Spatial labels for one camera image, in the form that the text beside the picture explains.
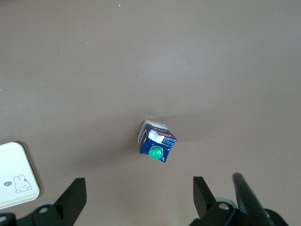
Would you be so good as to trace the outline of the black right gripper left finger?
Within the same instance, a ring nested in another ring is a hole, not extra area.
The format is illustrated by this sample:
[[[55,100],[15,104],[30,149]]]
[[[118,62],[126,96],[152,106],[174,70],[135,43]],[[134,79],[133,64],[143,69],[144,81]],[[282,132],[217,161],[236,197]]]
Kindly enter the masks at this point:
[[[17,220],[19,226],[72,226],[87,202],[86,181],[75,179],[54,204],[38,207]]]

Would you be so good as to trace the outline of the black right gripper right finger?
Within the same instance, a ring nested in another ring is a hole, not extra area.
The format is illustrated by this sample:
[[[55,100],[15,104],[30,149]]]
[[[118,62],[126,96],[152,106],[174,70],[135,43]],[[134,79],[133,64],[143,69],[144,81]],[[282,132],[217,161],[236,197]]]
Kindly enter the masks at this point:
[[[198,214],[191,226],[231,226],[236,213],[228,200],[216,199],[203,177],[193,178],[193,201]]]

